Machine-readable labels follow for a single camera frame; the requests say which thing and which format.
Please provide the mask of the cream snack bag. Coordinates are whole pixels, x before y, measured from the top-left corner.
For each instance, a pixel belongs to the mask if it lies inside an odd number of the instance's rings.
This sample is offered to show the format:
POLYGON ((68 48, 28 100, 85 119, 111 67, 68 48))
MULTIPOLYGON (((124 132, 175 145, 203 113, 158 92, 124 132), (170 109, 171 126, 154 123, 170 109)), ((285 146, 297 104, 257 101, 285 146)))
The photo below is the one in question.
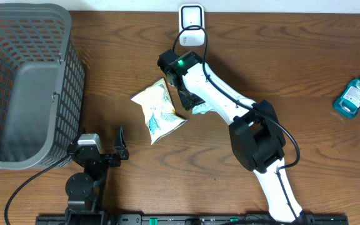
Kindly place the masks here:
POLYGON ((131 101, 142 107, 145 123, 151 137, 151 144, 154 144, 187 122, 186 119, 176 114, 163 77, 133 95, 131 101))

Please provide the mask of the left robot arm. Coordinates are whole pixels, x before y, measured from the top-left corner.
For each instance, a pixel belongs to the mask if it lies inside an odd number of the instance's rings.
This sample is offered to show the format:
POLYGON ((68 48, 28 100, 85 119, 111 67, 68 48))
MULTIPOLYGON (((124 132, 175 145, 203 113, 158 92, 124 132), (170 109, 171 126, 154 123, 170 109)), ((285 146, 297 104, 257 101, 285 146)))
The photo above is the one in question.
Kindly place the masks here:
POLYGON ((72 175, 66 182, 68 207, 65 224, 115 224, 115 217, 103 211, 102 200, 106 187, 108 170, 129 159, 129 151, 124 140, 123 128, 117 130, 114 153, 102 153, 98 134, 81 131, 69 144, 69 157, 84 171, 72 175))

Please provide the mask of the teal wet wipes packet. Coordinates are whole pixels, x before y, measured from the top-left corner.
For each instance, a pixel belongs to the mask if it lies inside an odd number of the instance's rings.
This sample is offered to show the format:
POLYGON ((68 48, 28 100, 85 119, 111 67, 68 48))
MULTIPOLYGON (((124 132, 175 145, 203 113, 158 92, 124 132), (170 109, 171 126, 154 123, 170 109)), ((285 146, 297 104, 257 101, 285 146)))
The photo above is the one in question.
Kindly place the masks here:
POLYGON ((209 111, 215 111, 210 105, 208 105, 206 102, 199 104, 197 106, 194 106, 192 108, 192 114, 206 114, 209 111))

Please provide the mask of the teal Listerine mouthwash bottle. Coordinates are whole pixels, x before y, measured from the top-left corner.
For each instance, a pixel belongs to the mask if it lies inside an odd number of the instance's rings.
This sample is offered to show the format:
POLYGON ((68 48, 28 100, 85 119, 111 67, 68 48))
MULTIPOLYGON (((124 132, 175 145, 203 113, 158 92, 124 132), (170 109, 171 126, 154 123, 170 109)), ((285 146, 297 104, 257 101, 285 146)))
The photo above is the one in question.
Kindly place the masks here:
POLYGON ((342 116, 348 119, 355 118, 360 109, 360 78, 353 79, 332 106, 342 116))

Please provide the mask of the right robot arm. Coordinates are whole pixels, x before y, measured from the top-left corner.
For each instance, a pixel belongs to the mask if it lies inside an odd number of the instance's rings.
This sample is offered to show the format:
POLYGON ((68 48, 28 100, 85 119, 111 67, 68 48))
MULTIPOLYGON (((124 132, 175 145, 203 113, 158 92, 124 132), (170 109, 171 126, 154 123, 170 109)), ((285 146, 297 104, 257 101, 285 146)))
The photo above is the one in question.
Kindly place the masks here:
POLYGON ((193 51, 179 56, 169 49, 157 60, 169 84, 177 89, 186 110, 207 104, 226 122, 231 149, 239 163, 257 177, 267 199, 270 216, 278 223, 301 223, 303 209, 286 175, 286 138, 273 106, 256 103, 217 77, 193 51))

